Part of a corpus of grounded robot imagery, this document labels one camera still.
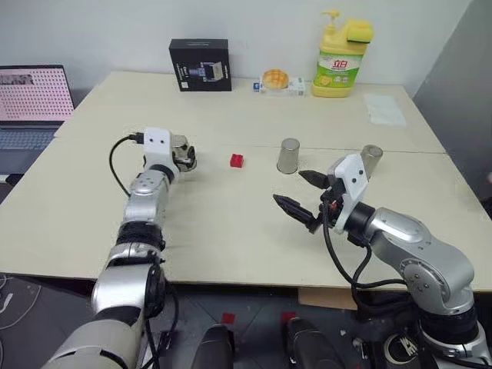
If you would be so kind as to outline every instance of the cable connector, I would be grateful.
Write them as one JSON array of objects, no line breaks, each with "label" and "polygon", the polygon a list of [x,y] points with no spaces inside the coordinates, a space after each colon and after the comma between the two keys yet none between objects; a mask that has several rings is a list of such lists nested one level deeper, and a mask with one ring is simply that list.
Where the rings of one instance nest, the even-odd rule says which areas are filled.
[{"label": "cable connector", "polygon": [[144,143],[144,134],[142,132],[135,132],[132,135],[128,136],[132,141],[135,141],[137,144],[142,145]]}]

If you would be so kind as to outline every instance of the white paper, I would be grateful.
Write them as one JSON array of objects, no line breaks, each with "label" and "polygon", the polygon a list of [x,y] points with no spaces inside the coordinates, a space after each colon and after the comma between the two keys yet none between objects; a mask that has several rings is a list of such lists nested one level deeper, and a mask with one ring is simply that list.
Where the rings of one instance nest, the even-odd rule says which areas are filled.
[{"label": "white paper", "polygon": [[405,127],[407,121],[393,96],[365,94],[369,119],[375,125],[396,125]]}]

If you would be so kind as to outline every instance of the laptop screen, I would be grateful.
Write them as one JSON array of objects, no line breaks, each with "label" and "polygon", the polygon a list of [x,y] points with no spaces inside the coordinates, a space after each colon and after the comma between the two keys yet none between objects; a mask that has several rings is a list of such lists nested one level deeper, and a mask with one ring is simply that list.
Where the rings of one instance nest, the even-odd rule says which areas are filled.
[{"label": "laptop screen", "polygon": [[0,124],[60,123],[73,111],[62,66],[0,67]]}]

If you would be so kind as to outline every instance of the black box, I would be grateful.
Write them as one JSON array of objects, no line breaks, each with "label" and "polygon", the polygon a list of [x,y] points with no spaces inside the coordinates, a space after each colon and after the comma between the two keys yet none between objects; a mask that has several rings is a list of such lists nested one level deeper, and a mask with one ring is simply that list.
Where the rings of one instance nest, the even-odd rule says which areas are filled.
[{"label": "black box", "polygon": [[231,91],[228,40],[173,38],[169,53],[181,91]]}]

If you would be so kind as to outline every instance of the product box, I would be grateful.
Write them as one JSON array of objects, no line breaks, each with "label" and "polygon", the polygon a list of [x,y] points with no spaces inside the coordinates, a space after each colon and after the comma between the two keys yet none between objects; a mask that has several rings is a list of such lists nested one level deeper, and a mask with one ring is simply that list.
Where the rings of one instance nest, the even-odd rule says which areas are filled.
[{"label": "product box", "polygon": [[302,77],[289,77],[289,83],[286,88],[281,88],[279,90],[271,89],[263,85],[262,77],[260,81],[253,83],[253,91],[260,92],[261,94],[266,94],[268,96],[278,96],[278,97],[304,97],[306,93],[306,85]]},{"label": "product box", "polygon": [[231,91],[228,40],[173,38],[169,53],[181,91]]}]

